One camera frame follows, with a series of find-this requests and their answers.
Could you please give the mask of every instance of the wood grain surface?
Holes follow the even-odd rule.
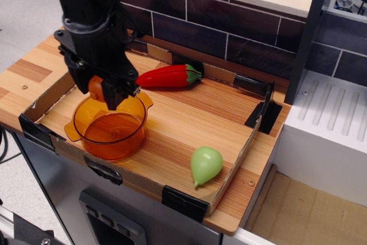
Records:
[[[21,134],[19,115],[67,72],[57,47],[58,42],[50,37],[0,75],[0,121],[3,126]],[[139,73],[164,66],[146,56],[127,55]],[[154,102],[148,111],[146,140],[132,157],[114,164],[206,200],[220,188],[250,136],[252,129],[244,122],[260,99],[209,79],[203,79],[190,89],[144,92]],[[76,106],[85,97],[78,89],[72,89],[38,123],[67,138],[64,126],[71,121]],[[282,105],[270,135],[258,133],[214,214],[206,217],[204,224],[228,235],[236,232],[289,112],[290,107]],[[80,142],[67,142],[83,149]],[[217,177],[195,189],[190,157],[200,146],[210,146],[221,152],[224,167]]]

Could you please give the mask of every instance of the green pear toy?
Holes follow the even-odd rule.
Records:
[[[199,147],[191,157],[191,171],[195,188],[215,177],[223,167],[223,157],[219,151],[209,146]]]

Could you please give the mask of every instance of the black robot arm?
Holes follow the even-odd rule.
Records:
[[[115,110],[129,95],[139,91],[138,72],[125,55],[126,23],[134,21],[120,0],[60,0],[65,30],[55,32],[78,88],[88,92],[90,79],[97,75],[108,109]]]

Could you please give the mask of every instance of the orange bowl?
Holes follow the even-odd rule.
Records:
[[[141,92],[129,96],[116,110],[105,103],[84,99],[75,109],[64,130],[71,141],[82,141],[85,151],[107,161],[134,154],[144,141],[150,97]]]

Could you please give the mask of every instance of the red chili pepper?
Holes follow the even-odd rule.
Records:
[[[202,74],[191,65],[171,65],[146,72],[136,83],[141,87],[186,87],[192,85]]]

